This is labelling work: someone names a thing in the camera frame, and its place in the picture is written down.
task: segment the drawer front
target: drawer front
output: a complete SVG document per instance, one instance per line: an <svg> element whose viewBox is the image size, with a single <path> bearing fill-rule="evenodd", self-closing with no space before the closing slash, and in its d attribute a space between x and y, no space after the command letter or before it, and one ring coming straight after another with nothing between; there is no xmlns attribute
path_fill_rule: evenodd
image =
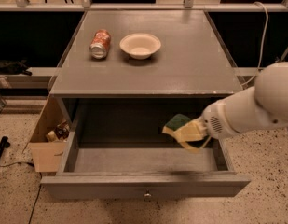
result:
<svg viewBox="0 0 288 224"><path fill-rule="evenodd" d="M237 175L156 176L149 183L141 177L46 176L42 184L58 199L178 199L188 197L233 197L249 179Z"/></svg>

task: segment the soda can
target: soda can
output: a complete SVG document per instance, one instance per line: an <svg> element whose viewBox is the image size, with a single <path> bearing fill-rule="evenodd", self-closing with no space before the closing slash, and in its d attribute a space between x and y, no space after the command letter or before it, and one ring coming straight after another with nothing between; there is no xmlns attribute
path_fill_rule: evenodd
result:
<svg viewBox="0 0 288 224"><path fill-rule="evenodd" d="M110 41L111 36L105 29L98 30L89 46L92 57L105 58L110 48Z"/></svg>

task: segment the terrazzo floor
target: terrazzo floor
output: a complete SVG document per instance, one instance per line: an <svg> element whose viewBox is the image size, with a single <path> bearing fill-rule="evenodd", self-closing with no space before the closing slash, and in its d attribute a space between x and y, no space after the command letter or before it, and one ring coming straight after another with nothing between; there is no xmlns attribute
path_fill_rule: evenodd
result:
<svg viewBox="0 0 288 224"><path fill-rule="evenodd" d="M249 132L226 140L235 170L251 183L234 198L62 201L41 188L26 147L43 102L16 101L0 114L0 223L288 223L288 132Z"/></svg>

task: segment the cable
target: cable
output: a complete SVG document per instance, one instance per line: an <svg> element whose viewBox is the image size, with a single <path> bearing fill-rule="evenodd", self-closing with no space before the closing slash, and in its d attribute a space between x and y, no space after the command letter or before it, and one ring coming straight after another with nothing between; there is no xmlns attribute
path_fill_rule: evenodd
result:
<svg viewBox="0 0 288 224"><path fill-rule="evenodd" d="M21 164L23 164L23 163L24 163L24 164L28 164L28 165L31 166L31 167L34 167L34 164L31 163L31 162L17 161L17 162L13 162L13 163L7 164L7 165L0 165L0 168L7 168L7 167L12 166L12 165L15 165L15 164L21 165Z"/></svg>
<svg viewBox="0 0 288 224"><path fill-rule="evenodd" d="M22 153L24 153L25 149L28 147L29 143L26 143L25 147L22 150Z"/></svg>
<svg viewBox="0 0 288 224"><path fill-rule="evenodd" d="M32 209L31 215L30 215L29 224L32 223L32 218L33 218L33 214L34 214L34 208L35 208L35 206L36 206L36 204L37 204L37 202L38 202L41 188L42 188L42 185L40 184L40 185L39 185L39 190L38 190L37 196L36 196L36 198L35 198L35 200L34 200L34 205L33 205L33 209Z"/></svg>
<svg viewBox="0 0 288 224"><path fill-rule="evenodd" d="M264 49L264 41L265 41L265 37L266 37L266 30L267 30L267 22L268 22L268 14L267 14L267 9L266 7L260 3L260 2L255 2L256 5L262 7L265 10L266 13L266 23L265 23L265 27L264 27L264 31L263 31L263 35L262 35L262 42L261 42L261 49L260 49L260 53L259 53L259 61L258 61L258 65L257 65L257 71L259 72L259 68L261 67L261 62L262 62L262 57L263 57L263 49ZM254 74L249 80L247 80L245 83L241 84L242 86L247 85L248 83L250 83L257 74Z"/></svg>
<svg viewBox="0 0 288 224"><path fill-rule="evenodd" d="M9 167L9 166L12 166L12 165L15 165L15 164L21 165L21 164L23 164L23 163L25 163L25 164L27 164L27 165L29 165L29 166L31 166L31 167L34 167L34 164L33 164L33 163L31 163L31 162L25 162L25 161L17 161L17 162L13 162L13 163L7 164L7 165L0 165L0 167L1 167L1 168L6 168L6 167ZM38 202L41 188L42 188L42 185L40 184L40 185L39 185L39 190L38 190L38 192L37 192L37 196L36 196L36 198L35 198L35 200L34 200L34 205L33 205L33 209L32 209L31 215L30 215L29 224L32 223L32 218L33 218L33 214L34 214L34 208L35 208L35 206L36 206L36 204L37 204L37 202Z"/></svg>

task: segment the drawer handle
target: drawer handle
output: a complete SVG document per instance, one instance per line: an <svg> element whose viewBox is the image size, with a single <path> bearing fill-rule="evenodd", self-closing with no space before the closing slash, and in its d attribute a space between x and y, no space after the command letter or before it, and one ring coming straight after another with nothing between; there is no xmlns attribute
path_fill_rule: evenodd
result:
<svg viewBox="0 0 288 224"><path fill-rule="evenodd" d="M145 198L152 198L152 194L150 193L149 189L146 190L146 193L144 194L144 197Z"/></svg>

